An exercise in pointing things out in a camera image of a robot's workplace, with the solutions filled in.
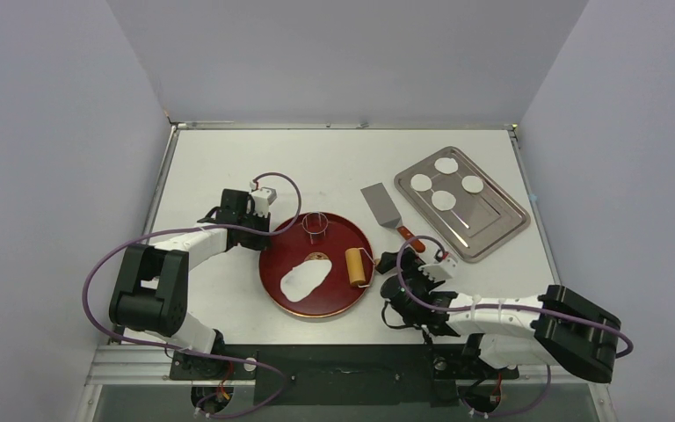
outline white circle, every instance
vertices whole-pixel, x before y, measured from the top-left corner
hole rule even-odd
[[[443,157],[436,160],[436,170],[444,174],[452,174],[459,169],[459,165],[456,163],[456,160],[449,157]]]
[[[246,360],[249,360],[250,362],[257,362],[257,360],[255,360],[255,358],[247,358]],[[255,367],[256,367],[255,365],[251,365],[249,363],[245,363],[242,366],[244,367],[244,370],[247,371],[247,372],[254,371]]]
[[[431,197],[431,202],[439,211],[448,211],[456,205],[456,198],[447,191],[436,191]]]
[[[416,174],[410,179],[410,186],[418,192],[425,192],[431,189],[433,182],[431,182],[431,178],[424,174]]]
[[[461,187],[469,193],[480,193],[483,191],[485,185],[483,180],[477,176],[465,176],[461,180]]]

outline metal spatula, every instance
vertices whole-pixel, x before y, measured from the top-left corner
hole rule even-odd
[[[371,208],[371,212],[374,214],[374,218],[380,226],[396,229],[405,240],[415,236],[408,228],[403,226],[403,218],[397,210],[395,203],[392,201],[392,198],[389,197],[389,193],[387,192],[387,188],[384,187],[384,184],[377,183],[376,185],[364,187],[361,189],[361,193],[363,193],[363,197],[366,199],[368,207]],[[410,246],[412,246],[412,249],[417,253],[423,253],[425,251],[425,245],[419,240],[415,240]]]

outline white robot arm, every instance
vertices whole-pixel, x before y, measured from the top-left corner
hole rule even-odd
[[[249,193],[225,189],[221,205],[196,224],[200,230],[152,245],[128,247],[112,295],[110,319],[115,324],[145,331],[168,344],[211,353],[221,334],[187,312],[187,274],[236,245],[256,251],[269,246],[266,236],[240,230],[206,229],[212,223],[224,223],[269,231],[269,207],[277,197],[276,191],[250,187]]]
[[[377,265],[379,273],[396,267],[397,253],[385,252]],[[591,382],[610,382],[617,355],[618,337],[549,311],[606,325],[619,330],[620,320],[563,286],[549,286],[543,295],[520,298],[483,298],[458,292],[435,291],[455,274],[456,260],[448,253],[437,254],[426,264],[410,248],[401,258],[406,287],[422,302],[438,309],[467,309],[459,312],[428,309],[412,301],[397,275],[381,287],[381,296],[400,316],[405,326],[434,336],[466,336],[467,346],[492,369],[515,365],[560,365],[573,375]],[[542,309],[542,314],[511,307]]]

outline black mounting bracket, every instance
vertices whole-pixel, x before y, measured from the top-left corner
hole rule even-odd
[[[223,334],[220,331],[214,330],[216,337],[214,345],[211,348],[211,354],[226,354],[226,344],[223,341]],[[195,381],[195,380],[209,380],[220,378],[226,372],[229,363],[225,360],[200,358],[185,354],[184,352],[175,351],[172,355],[172,364],[170,365],[170,379],[176,381]],[[253,379],[242,378],[239,374],[237,377],[229,379]]]
[[[161,251],[147,244],[128,246],[112,292],[110,320],[131,330],[171,337],[187,313],[188,266],[185,251]],[[142,280],[155,277],[159,279],[156,289],[142,286]]]
[[[537,299],[542,308],[619,330],[620,319],[566,287],[552,285]],[[532,323],[534,338],[571,374],[591,382],[612,381],[617,336],[582,324],[541,315]]]
[[[388,273],[396,267],[398,252],[384,252],[376,266],[376,271],[380,274]],[[420,300],[430,303],[433,306],[441,308],[448,307],[452,300],[458,296],[455,292],[434,291],[435,288],[443,285],[444,280],[433,281],[429,279],[420,267],[425,265],[423,261],[411,248],[404,250],[400,257],[400,269],[402,270],[405,285]],[[449,315],[446,312],[434,312],[413,302],[400,285],[398,275],[392,275],[381,285],[381,297],[392,306],[408,327],[419,328],[424,325],[434,336],[453,336],[459,337],[451,327],[446,324]]]
[[[434,380],[495,379],[501,374],[506,380],[519,378],[518,369],[495,369],[480,359],[482,334],[471,334],[463,345],[432,346]]]
[[[255,202],[249,192],[224,189],[221,192],[221,205],[211,209],[198,222],[213,224],[232,224],[258,231],[270,231],[270,214],[265,217],[254,213]],[[264,251],[270,247],[270,237],[229,229],[226,235],[226,250],[240,245],[254,251]]]

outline white disc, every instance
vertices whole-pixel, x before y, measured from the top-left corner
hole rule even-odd
[[[480,193],[483,191],[485,185],[483,180],[477,176],[465,176],[461,180],[461,187],[469,193]]]
[[[418,192],[425,192],[431,189],[433,182],[431,182],[431,178],[424,174],[416,174],[410,179],[410,186]]]
[[[436,191],[431,197],[431,202],[439,211],[448,211],[456,205],[456,198],[447,191]]]
[[[280,279],[280,291],[290,302],[297,303],[322,284],[332,269],[329,259],[313,259],[295,266]]]
[[[459,169],[459,165],[456,163],[456,160],[449,157],[439,158],[436,160],[436,170],[444,174],[452,174]]]
[[[250,362],[257,362],[257,360],[255,358],[247,358],[246,360],[248,360]],[[247,371],[247,372],[252,372],[257,367],[256,365],[251,364],[251,363],[245,363],[242,366],[244,367],[244,370]]]

